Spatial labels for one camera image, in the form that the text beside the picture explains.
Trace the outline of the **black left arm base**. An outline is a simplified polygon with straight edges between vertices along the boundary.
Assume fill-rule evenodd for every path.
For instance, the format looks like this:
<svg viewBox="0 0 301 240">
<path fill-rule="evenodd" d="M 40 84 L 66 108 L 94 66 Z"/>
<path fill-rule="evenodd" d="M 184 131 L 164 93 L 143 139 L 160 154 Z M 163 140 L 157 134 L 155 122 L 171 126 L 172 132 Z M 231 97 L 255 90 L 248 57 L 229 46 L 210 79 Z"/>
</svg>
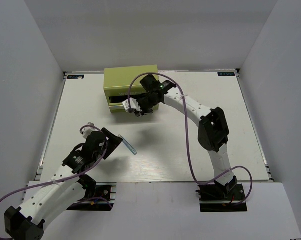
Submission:
<svg viewBox="0 0 301 240">
<path fill-rule="evenodd" d="M 117 183 L 97 183 L 91 198 L 72 204 L 67 211 L 110 212 L 115 204 Z"/>
</svg>

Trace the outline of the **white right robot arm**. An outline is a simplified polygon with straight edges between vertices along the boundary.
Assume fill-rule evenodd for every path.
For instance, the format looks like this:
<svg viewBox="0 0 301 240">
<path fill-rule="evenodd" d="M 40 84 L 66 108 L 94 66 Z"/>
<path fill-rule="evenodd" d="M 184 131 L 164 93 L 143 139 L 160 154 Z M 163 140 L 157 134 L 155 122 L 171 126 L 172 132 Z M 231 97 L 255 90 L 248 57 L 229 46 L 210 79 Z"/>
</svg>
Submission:
<svg viewBox="0 0 301 240">
<path fill-rule="evenodd" d="M 208 151 L 214 170 L 214 185 L 221 199 L 229 199 L 235 192 L 237 177 L 233 173 L 228 156 L 229 127 L 224 111 L 206 107 L 184 93 L 180 85 L 171 77 L 160 82 L 157 73 L 140 74 L 143 93 L 138 98 L 129 97 L 124 104 L 129 113 L 137 117 L 150 115 L 158 104 L 170 106 L 181 112 L 185 120 L 191 120 L 198 128 L 197 139 L 201 147 Z"/>
</svg>

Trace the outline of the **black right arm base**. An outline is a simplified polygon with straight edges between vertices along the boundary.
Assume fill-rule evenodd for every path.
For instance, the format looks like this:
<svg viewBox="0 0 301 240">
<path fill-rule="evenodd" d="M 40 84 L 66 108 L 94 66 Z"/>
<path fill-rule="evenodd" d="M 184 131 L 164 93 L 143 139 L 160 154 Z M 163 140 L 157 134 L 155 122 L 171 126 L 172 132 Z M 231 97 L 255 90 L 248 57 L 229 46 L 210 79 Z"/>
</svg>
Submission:
<svg viewBox="0 0 301 240">
<path fill-rule="evenodd" d="M 230 194 L 224 195 L 214 184 L 200 185 L 195 191 L 199 197 L 201 213 L 247 212 L 246 197 L 242 184 L 237 184 Z"/>
</svg>

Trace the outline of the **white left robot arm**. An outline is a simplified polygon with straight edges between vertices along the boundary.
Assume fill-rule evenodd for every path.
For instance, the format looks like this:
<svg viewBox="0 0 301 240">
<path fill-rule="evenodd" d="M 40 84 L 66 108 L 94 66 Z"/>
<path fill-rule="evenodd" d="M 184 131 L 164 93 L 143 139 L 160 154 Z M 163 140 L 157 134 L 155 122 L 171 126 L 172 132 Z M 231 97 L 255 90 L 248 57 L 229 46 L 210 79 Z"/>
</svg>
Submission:
<svg viewBox="0 0 301 240">
<path fill-rule="evenodd" d="M 45 229 L 72 205 L 101 200 L 96 181 L 87 173 L 107 159 L 122 138 L 106 128 L 86 125 L 80 133 L 85 139 L 74 147 L 49 182 L 17 208 L 4 213 L 6 233 L 14 240 L 40 240 Z"/>
</svg>

